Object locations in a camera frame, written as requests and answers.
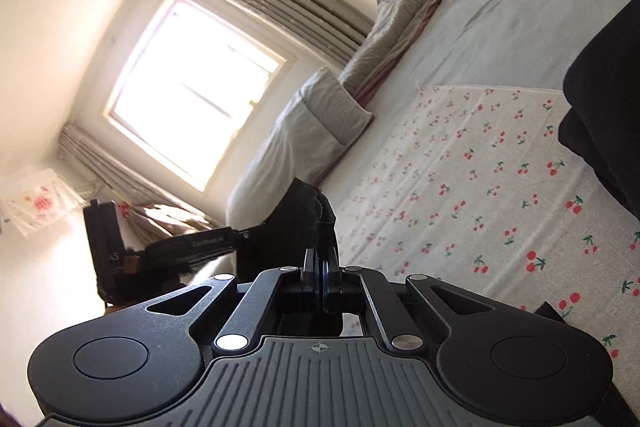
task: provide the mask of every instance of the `metal screw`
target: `metal screw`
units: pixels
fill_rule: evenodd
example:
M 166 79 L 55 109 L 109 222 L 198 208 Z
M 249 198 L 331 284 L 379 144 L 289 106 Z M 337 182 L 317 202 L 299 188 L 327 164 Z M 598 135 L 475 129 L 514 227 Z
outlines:
M 422 347 L 422 339 L 415 335 L 398 335 L 391 341 L 392 346 L 403 351 L 411 351 Z
M 249 343 L 249 340 L 243 335 L 223 335 L 216 340 L 216 346 L 226 351 L 237 351 L 242 349 Z

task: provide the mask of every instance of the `bright sunlit window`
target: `bright sunlit window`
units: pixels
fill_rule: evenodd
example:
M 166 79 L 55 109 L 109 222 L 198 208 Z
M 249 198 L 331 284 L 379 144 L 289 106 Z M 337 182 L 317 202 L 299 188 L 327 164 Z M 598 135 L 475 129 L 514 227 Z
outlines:
M 187 0 L 135 53 L 111 118 L 204 188 L 284 59 Z

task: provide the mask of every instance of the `crosshair symbol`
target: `crosshair symbol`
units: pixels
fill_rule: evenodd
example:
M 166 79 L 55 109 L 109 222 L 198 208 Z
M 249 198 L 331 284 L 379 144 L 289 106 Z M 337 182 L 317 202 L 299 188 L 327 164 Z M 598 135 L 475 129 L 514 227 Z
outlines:
M 316 353 L 323 353 L 324 351 L 329 349 L 329 346 L 322 342 L 315 343 L 313 346 L 309 347 L 311 347 L 311 349 L 313 349 Z

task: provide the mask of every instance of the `cherry print blanket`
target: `cherry print blanket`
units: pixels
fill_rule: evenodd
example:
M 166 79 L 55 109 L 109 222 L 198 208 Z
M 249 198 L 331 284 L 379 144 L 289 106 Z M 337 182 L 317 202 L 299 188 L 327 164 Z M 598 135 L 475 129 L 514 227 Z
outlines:
M 556 90 L 419 88 L 336 210 L 340 263 L 548 301 L 602 341 L 638 415 L 640 224 L 558 143 L 568 109 Z

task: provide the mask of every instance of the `bed sheet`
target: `bed sheet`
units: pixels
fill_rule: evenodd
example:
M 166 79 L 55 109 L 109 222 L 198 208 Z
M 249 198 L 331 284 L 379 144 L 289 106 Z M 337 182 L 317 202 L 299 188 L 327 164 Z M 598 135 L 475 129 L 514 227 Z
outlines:
M 443 0 L 372 102 L 369 130 L 322 184 L 340 203 L 370 164 L 417 85 L 561 89 L 586 43 L 628 0 Z
M 421 87 L 336 208 L 340 261 L 548 301 L 607 348 L 640 414 L 640 225 L 558 143 L 568 108 L 557 90 Z

